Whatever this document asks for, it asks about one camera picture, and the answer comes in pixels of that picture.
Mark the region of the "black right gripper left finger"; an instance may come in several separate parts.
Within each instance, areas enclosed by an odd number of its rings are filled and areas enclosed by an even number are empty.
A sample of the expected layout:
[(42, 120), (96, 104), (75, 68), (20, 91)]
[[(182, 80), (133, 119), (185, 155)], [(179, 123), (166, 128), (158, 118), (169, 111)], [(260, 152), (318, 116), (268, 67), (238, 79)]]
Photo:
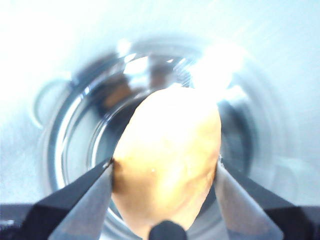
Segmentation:
[(36, 203), (2, 204), (2, 240), (97, 240), (111, 201), (113, 158)]

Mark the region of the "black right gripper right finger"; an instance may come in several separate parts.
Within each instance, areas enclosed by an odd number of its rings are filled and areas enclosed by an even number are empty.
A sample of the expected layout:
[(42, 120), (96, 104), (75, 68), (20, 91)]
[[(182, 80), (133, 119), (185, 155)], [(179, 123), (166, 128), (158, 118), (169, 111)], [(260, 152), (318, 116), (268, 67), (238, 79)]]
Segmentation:
[(231, 240), (318, 240), (319, 206), (295, 205), (218, 157), (214, 191)]

